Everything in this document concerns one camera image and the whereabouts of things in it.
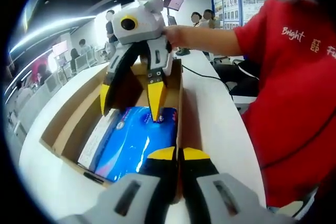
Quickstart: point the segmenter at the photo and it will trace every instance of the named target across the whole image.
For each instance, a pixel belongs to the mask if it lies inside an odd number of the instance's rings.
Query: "desk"
[[[182,63],[202,74],[217,76],[200,51],[183,56]],[[43,130],[61,105],[76,88],[87,82],[106,64],[84,70],[72,78],[48,102],[36,118],[24,142],[19,168],[28,189],[37,202],[52,217],[59,219],[70,214],[81,214],[96,204],[104,188],[77,173],[46,150],[38,141]],[[185,146],[202,146],[220,172],[229,172],[253,189],[265,205],[261,173],[254,149],[243,122],[224,85],[217,80],[198,77],[184,69],[183,118],[194,115],[199,131],[192,120],[183,122]],[[184,200],[172,205],[166,223],[188,223]]]

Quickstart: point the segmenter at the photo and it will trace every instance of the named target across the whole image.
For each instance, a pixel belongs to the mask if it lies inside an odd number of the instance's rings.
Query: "hand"
[[[183,47],[185,42],[182,38],[183,26],[166,26],[163,30],[163,34],[172,45],[172,48]]]

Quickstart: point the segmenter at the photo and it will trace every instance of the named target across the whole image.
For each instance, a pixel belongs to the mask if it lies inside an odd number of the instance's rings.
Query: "blue package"
[[[175,146],[176,109],[163,108],[160,123],[154,123],[149,107],[127,108],[110,135],[95,173],[116,182],[127,173],[137,173],[152,152]]]

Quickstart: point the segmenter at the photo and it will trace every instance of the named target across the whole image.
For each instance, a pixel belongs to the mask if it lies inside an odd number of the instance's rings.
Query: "monitor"
[[[177,25],[176,19],[175,19],[174,16],[167,15],[167,18],[168,18],[168,25],[169,26],[175,26],[175,25]]]
[[[184,0],[164,0],[163,6],[173,10],[180,10]]]
[[[66,51],[68,51],[68,44],[66,40],[53,46],[53,53],[55,56],[59,56]]]

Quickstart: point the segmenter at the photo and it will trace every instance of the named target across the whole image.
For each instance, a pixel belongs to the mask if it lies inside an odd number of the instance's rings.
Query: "person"
[[[72,48],[72,50],[70,51],[70,55],[71,55],[71,61],[70,61],[71,72],[76,73],[77,69],[76,69],[75,59],[79,57],[79,54],[76,48]]]
[[[109,38],[111,56],[114,55],[116,47],[118,45],[118,39],[113,32],[113,25],[112,25],[113,15],[114,15],[113,10],[108,10],[106,12],[106,20],[108,21],[106,23],[106,31],[107,31],[107,37]]]
[[[234,30],[171,26],[173,47],[247,55],[259,95],[242,115],[268,206],[300,200],[336,164],[336,33],[316,0],[266,0]]]
[[[18,115],[19,111],[34,93],[30,88],[22,87],[22,81],[20,80],[16,82],[16,88],[17,95],[15,100],[15,114]]]
[[[196,27],[200,24],[201,19],[202,19],[202,16],[198,12],[193,12],[191,14],[191,21],[194,23],[194,27]]]
[[[202,19],[201,14],[199,14],[198,12],[193,12],[191,14],[191,21],[194,23],[194,27],[199,26],[200,24],[200,20]],[[189,55],[190,54],[190,50],[187,48],[180,48],[177,52],[176,55],[177,56],[183,56],[183,55]]]
[[[215,14],[212,10],[207,9],[204,11],[199,27],[215,28]]]
[[[79,41],[79,46],[80,46],[80,54],[81,54],[81,55],[86,54],[88,51],[90,51],[90,50],[92,49],[91,46],[86,45],[86,41],[85,41],[85,39],[81,39],[81,40]]]
[[[46,64],[39,65],[37,68],[37,72],[41,75],[40,85],[42,86],[44,82],[48,79],[48,77],[51,76],[51,72],[47,70]]]

